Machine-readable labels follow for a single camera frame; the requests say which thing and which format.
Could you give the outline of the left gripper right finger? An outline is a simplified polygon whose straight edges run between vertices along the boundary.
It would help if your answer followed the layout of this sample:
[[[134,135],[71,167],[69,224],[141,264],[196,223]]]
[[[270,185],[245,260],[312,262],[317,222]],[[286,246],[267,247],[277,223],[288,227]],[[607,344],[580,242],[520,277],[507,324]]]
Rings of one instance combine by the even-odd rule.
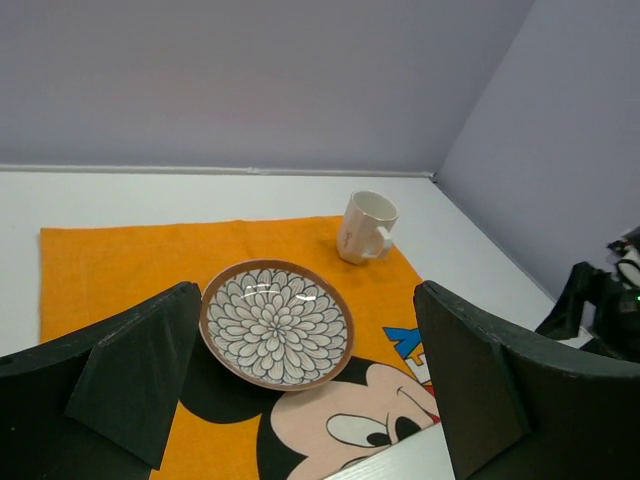
[[[414,307],[458,479],[635,479],[639,367],[492,315],[436,282]]]

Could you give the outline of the orange Mickey Mouse cloth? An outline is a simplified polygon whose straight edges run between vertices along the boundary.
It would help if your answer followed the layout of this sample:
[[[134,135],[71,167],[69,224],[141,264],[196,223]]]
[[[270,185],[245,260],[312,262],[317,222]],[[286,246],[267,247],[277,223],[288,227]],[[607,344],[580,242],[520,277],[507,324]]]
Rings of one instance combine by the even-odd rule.
[[[337,217],[40,233],[40,338],[119,313],[181,281],[206,287],[249,260],[318,274],[354,319],[352,360],[326,385],[277,392],[193,351],[160,479],[322,479],[439,422],[413,307],[420,279],[397,249],[362,266],[336,251]]]

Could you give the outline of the floral patterned plate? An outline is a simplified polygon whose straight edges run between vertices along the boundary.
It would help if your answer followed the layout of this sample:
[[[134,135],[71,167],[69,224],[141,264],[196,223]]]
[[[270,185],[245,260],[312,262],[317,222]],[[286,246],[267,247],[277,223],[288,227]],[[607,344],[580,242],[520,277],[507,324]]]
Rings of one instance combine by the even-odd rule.
[[[215,276],[202,295],[199,330],[230,372],[283,392],[334,379],[355,341],[353,316],[336,288],[277,259],[244,261]]]

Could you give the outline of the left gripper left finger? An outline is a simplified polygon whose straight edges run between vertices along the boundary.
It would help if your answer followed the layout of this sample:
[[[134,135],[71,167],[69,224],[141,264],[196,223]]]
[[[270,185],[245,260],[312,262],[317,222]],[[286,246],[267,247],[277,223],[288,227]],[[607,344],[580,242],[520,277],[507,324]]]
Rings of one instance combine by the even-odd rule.
[[[179,283],[1,359],[4,479],[147,479],[161,466],[201,307]]]

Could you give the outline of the white ceramic mug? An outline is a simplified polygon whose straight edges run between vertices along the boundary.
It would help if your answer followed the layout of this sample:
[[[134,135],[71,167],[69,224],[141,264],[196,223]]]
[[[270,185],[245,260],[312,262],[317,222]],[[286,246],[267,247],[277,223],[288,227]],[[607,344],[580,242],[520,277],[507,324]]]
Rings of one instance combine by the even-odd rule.
[[[398,217],[395,204],[385,196],[353,192],[336,239],[340,258],[353,265],[384,258],[393,246],[391,230]]]

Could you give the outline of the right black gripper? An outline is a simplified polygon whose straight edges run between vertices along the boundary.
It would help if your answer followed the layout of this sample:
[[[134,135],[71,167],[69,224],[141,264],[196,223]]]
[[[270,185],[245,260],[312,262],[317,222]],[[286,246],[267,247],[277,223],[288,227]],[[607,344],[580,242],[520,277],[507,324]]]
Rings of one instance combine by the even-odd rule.
[[[615,275],[587,262],[575,264],[549,315],[535,329],[553,340],[578,337],[584,307],[592,315],[587,350],[620,360],[639,359],[639,240],[623,239],[610,244],[617,254]]]

